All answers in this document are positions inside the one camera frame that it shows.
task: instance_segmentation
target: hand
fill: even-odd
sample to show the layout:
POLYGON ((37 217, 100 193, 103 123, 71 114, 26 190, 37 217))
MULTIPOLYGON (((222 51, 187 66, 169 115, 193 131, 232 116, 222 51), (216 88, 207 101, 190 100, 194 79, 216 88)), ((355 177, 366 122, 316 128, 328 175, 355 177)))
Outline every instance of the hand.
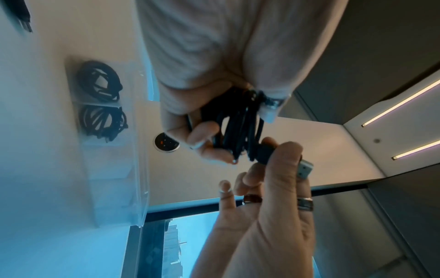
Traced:
POLYGON ((281 144, 267 166, 256 163, 237 176, 233 192, 263 196, 264 188, 261 204, 236 207, 231 184, 220 182, 219 217, 191 277, 313 277, 313 215, 297 208, 297 197, 311 197, 308 180, 297 177, 302 149, 281 144))
MULTIPOLYGON (((165 133, 205 159, 232 163, 228 151, 212 148, 218 124, 195 122, 190 132, 186 114, 232 86, 287 98, 321 56, 347 2, 137 0, 165 133)), ((259 113, 271 122, 278 112, 259 113)))

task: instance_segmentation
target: led light strip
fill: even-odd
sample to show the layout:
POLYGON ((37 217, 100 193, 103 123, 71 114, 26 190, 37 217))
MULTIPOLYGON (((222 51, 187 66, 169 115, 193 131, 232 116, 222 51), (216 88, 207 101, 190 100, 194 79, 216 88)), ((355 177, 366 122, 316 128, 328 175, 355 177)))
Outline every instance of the led light strip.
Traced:
POLYGON ((405 103, 415 99, 416 97, 420 96, 421 94, 429 91, 430 89, 434 88, 435 86, 440 84, 440 80, 437 80, 436 82, 432 83, 431 85, 427 86, 426 88, 418 91, 417 93, 413 94, 412 96, 410 96, 407 99, 402 100, 401 102, 399 102, 398 104, 394 105, 393 107, 391 107, 390 109, 386 110, 385 112, 377 115, 376 117, 372 118, 371 120, 369 120, 368 122, 366 122, 365 124, 362 125, 362 127, 365 127, 369 124, 371 124, 372 122, 374 122, 375 120, 385 116, 386 114, 390 113, 391 111, 401 107, 402 105, 404 105, 405 103))
POLYGON ((413 149, 413 150, 411 150, 409 152, 396 155, 396 156, 392 157, 392 159, 396 160, 396 159, 402 158, 404 156, 407 156, 407 155, 410 155, 410 154, 413 154, 413 153, 417 153, 417 152, 420 152, 422 150, 426 150, 427 148, 434 147, 434 146, 437 146, 437 145, 440 145, 440 140, 435 141, 433 143, 430 143, 428 145, 424 145, 424 146, 418 147, 417 149, 413 149))

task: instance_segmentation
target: plastic container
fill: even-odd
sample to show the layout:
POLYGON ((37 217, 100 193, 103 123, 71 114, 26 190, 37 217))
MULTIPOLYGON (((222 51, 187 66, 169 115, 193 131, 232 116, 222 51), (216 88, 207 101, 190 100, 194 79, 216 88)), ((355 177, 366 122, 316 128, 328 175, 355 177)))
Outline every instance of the plastic container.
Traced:
POLYGON ((138 128, 136 102, 144 101, 143 90, 136 84, 140 72, 131 63, 101 61, 112 67, 123 86, 117 102, 103 103, 86 94, 77 82, 77 71, 89 60, 69 57, 65 69, 77 121, 78 138, 86 169, 98 226, 137 225, 142 227, 147 214, 149 186, 145 128, 138 128), (109 142, 88 136, 80 125, 79 113, 85 105, 122 107, 128 128, 109 142))

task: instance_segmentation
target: dark ring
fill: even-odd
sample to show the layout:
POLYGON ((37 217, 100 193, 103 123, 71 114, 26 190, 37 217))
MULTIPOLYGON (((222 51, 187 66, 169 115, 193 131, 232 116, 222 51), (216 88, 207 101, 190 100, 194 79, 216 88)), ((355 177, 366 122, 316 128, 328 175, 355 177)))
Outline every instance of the dark ring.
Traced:
POLYGON ((248 194, 243 197, 243 205, 261 202, 263 202, 263 198, 255 194, 248 194))
POLYGON ((297 198, 298 210, 303 210, 307 212, 313 211, 313 200, 312 198, 297 198))

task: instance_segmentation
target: wall light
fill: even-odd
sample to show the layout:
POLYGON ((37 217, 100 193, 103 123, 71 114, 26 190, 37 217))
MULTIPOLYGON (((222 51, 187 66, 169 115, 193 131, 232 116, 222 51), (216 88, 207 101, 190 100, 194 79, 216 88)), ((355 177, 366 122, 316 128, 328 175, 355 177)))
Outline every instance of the wall light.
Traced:
POLYGON ((390 113, 391 111, 401 107, 402 105, 404 105, 405 103, 415 99, 416 97, 420 96, 421 94, 429 91, 430 89, 434 88, 435 86, 440 84, 440 80, 437 80, 436 82, 432 83, 431 85, 427 86, 426 88, 418 91, 417 93, 413 94, 412 96, 408 97, 407 99, 402 100, 401 102, 399 102, 398 104, 394 105, 393 107, 391 107, 390 109, 386 110, 385 112, 375 116, 374 118, 372 118, 371 120, 369 120, 368 122, 366 122, 365 124, 362 125, 362 127, 365 127, 369 124, 371 124, 372 122, 374 122, 375 120, 385 116, 386 114, 390 113))
POLYGON ((392 159, 393 159, 393 160, 396 160, 396 159, 398 159, 398 158, 402 158, 402 157, 407 156, 407 155, 410 155, 410 154, 412 154, 412 153, 417 153, 417 152, 420 152, 420 151, 422 151, 422 150, 426 150, 427 148, 434 147, 434 146, 437 146, 437 145, 440 145, 440 140, 435 141, 435 142, 433 142, 433 143, 430 143, 430 144, 428 144, 428 145, 424 145, 424 146, 418 147, 417 149, 413 149, 413 150, 411 150, 411 151, 409 151, 409 152, 406 152, 406 153, 402 153, 402 154, 396 155, 396 156, 392 157, 392 159))

